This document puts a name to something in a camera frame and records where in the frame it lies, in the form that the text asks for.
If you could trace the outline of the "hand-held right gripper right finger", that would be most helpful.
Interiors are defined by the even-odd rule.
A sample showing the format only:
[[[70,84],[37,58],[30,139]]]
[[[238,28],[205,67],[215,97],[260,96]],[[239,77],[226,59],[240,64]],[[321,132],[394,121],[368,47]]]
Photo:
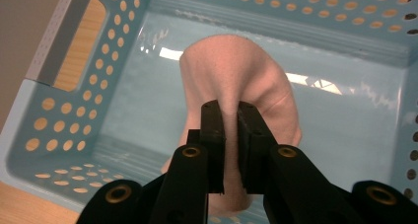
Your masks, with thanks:
[[[257,107],[250,103],[239,103],[238,137],[244,189],[249,194],[264,193],[269,176],[269,151],[276,140]]]

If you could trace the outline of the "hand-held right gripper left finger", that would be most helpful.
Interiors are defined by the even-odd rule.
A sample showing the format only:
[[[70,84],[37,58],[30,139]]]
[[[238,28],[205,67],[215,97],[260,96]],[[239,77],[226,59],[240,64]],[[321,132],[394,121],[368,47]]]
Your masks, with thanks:
[[[201,106],[200,127],[188,130],[187,142],[198,143],[208,152],[208,181],[210,193],[224,193],[226,135],[217,100]]]

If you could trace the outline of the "pink sock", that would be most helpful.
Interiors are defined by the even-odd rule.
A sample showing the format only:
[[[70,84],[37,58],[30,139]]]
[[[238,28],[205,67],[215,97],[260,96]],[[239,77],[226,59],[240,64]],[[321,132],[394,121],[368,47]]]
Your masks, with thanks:
[[[297,146],[302,139],[298,110],[284,70],[253,41],[235,35],[206,37],[189,46],[179,59],[187,117],[179,138],[197,128],[201,106],[216,100],[226,135],[224,192],[209,196],[208,211],[229,217],[249,208],[252,196],[242,185],[239,172],[238,107],[257,107],[275,140]]]

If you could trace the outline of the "blue perforated plastic basket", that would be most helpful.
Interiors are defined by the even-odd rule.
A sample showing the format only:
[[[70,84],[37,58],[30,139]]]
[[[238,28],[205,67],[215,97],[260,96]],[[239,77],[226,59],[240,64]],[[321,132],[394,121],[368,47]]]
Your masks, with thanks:
[[[418,203],[418,0],[60,0],[0,133],[0,182],[78,211],[156,178],[186,117],[179,58],[219,34],[284,69],[332,183]]]

